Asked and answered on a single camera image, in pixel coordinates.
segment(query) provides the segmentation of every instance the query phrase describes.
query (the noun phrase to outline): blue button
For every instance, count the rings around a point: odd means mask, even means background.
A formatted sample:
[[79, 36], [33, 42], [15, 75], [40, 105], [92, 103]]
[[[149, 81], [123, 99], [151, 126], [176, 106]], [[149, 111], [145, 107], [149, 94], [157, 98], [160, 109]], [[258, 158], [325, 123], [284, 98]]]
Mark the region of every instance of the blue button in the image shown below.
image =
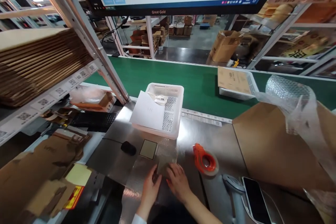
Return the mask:
[[114, 1], [113, 0], [103, 0], [105, 5], [113, 5]]
[[125, 0], [114, 0], [115, 4], [125, 4]]

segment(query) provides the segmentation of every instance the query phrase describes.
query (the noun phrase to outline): monitor bezel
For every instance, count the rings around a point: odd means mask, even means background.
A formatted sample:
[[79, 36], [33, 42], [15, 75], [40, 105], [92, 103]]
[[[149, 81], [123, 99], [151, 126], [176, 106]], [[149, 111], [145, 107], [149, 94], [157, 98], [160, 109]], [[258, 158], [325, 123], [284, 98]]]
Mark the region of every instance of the monitor bezel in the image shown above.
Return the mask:
[[260, 11], [267, 0], [259, 0], [256, 4], [246, 5], [221, 5], [185, 8], [144, 8], [107, 10], [94, 9], [90, 0], [86, 0], [91, 12], [95, 16], [160, 16], [160, 15], [204, 15], [204, 14], [256, 14]]

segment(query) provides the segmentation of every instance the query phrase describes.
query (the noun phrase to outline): person's hand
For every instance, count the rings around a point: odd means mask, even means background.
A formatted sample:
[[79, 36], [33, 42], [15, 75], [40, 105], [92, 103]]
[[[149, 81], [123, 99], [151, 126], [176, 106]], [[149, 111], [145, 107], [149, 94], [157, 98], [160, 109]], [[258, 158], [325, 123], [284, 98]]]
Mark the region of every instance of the person's hand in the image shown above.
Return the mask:
[[179, 164], [170, 163], [167, 168], [170, 180], [167, 180], [168, 186], [172, 193], [183, 204], [193, 195], [189, 188], [187, 176]]
[[156, 183], [153, 183], [153, 174], [156, 167], [157, 165], [153, 166], [145, 179], [142, 189], [141, 203], [137, 210], [137, 215], [139, 215], [145, 221], [147, 221], [149, 212], [156, 200], [156, 197], [158, 196], [159, 187], [161, 184], [161, 175], [159, 175], [159, 177], [157, 178]]

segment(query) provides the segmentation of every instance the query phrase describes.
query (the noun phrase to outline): white plastic basket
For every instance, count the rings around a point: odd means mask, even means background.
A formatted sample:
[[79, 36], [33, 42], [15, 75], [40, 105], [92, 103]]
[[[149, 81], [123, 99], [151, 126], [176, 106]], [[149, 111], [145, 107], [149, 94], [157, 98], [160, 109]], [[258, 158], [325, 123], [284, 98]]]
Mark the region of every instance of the white plastic basket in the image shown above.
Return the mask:
[[151, 134], [169, 139], [177, 139], [180, 129], [184, 87], [178, 85], [150, 83], [146, 89], [146, 92], [148, 91], [155, 95], [168, 96], [168, 100], [164, 108], [162, 130], [159, 131], [138, 124], [132, 124], [132, 126], [138, 130]]
[[240, 71], [246, 73], [247, 81], [250, 86], [251, 94], [246, 94], [238, 91], [233, 91], [229, 89], [225, 89], [220, 87], [219, 88], [219, 94], [224, 96], [229, 96], [232, 98], [236, 98], [239, 100], [249, 100], [252, 98], [255, 98], [255, 93], [259, 92], [258, 86], [256, 84], [256, 81], [254, 80], [253, 74], [249, 71], [244, 71], [242, 69], [234, 69], [235, 71]]

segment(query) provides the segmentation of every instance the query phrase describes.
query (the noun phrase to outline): smartphone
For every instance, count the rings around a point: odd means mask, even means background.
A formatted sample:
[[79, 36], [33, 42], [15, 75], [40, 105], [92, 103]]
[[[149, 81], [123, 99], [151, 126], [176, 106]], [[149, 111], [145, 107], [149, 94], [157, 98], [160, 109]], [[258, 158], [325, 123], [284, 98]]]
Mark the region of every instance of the smartphone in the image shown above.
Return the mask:
[[246, 177], [242, 180], [251, 216], [260, 223], [272, 224], [259, 183]]

